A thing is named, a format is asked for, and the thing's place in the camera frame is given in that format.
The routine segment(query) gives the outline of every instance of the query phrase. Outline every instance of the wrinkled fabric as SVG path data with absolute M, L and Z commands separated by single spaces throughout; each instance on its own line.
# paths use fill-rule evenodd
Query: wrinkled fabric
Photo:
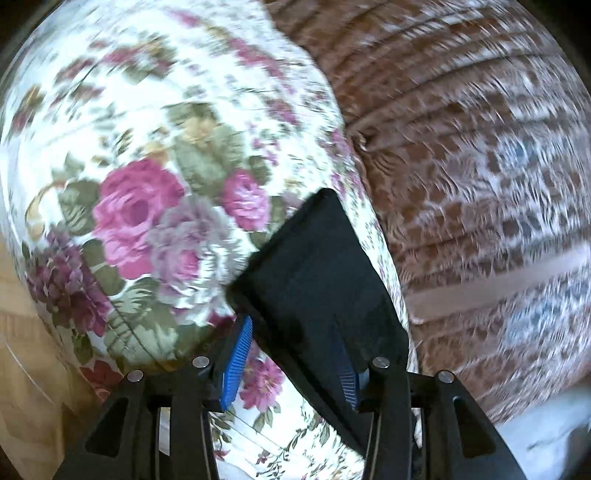
M 323 187 L 408 329 L 332 91 L 260 3 L 66 1 L 18 52 L 0 97 L 2 234 L 99 398 L 130 370 L 207 352 L 234 320 L 228 284 Z M 228 479 L 363 469 L 256 344 L 210 425 Z
M 405 294 L 510 273 L 589 239 L 589 94 L 517 2 L 267 6 L 335 91 Z M 458 373 L 493 421 L 560 391 L 591 368 L 587 270 L 422 325 L 409 304 L 421 369 Z

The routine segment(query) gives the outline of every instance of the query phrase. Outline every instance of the brown patterned fabric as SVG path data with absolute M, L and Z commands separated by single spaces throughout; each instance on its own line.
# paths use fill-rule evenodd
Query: brown patterned fabric
M 518 3 L 267 4 L 334 88 L 407 295 L 589 239 L 591 100 Z M 591 370 L 589 270 L 413 325 L 423 372 L 457 372 L 494 421 L 575 382 Z

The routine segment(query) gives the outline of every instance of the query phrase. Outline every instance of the floral tablecloth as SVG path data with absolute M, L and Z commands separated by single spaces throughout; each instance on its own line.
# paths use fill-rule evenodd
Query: floral tablecloth
M 132 369 L 207 351 L 233 320 L 225 286 L 321 187 L 338 192 L 408 326 L 332 91 L 259 3 L 64 2 L 0 95 L 4 239 L 101 398 Z M 254 344 L 212 435 L 227 478 L 363 468 Z

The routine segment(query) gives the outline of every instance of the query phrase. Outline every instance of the floral fabric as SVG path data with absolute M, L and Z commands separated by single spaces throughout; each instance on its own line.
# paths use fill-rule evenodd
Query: floral fabric
M 0 95 L 4 239 L 101 398 L 132 369 L 206 352 L 233 321 L 225 286 L 321 187 L 338 192 L 408 327 L 332 92 L 259 3 L 64 2 Z M 227 478 L 363 468 L 255 344 L 212 435 Z

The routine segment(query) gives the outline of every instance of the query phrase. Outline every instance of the wooden surface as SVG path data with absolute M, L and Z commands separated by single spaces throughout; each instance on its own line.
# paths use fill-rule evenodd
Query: wooden surface
M 96 397 L 37 316 L 0 238 L 0 445 L 24 480 L 50 480 Z

